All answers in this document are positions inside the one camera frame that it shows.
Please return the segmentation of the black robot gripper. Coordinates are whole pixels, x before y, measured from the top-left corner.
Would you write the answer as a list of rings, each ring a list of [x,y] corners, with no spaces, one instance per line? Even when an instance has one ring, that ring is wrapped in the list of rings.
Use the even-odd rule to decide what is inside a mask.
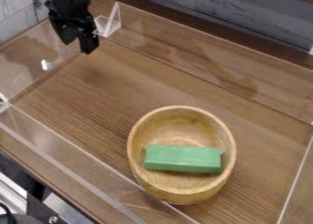
[[[99,47],[97,25],[89,7],[91,0],[47,0],[50,22],[66,45],[78,38],[81,51],[91,54]]]

